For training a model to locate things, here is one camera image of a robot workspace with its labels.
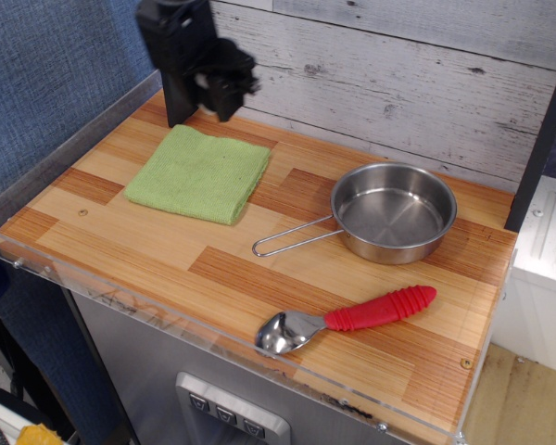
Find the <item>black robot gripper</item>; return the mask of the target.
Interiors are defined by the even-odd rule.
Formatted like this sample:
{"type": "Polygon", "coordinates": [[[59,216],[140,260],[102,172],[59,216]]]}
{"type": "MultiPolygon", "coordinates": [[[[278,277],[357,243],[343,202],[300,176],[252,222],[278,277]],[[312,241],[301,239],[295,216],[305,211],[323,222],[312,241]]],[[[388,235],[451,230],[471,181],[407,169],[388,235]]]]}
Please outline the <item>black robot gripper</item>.
{"type": "Polygon", "coordinates": [[[192,100],[195,76],[208,78],[209,106],[227,122],[259,90],[255,59],[217,34],[208,1],[141,1],[135,17],[154,66],[179,75],[192,100]]]}

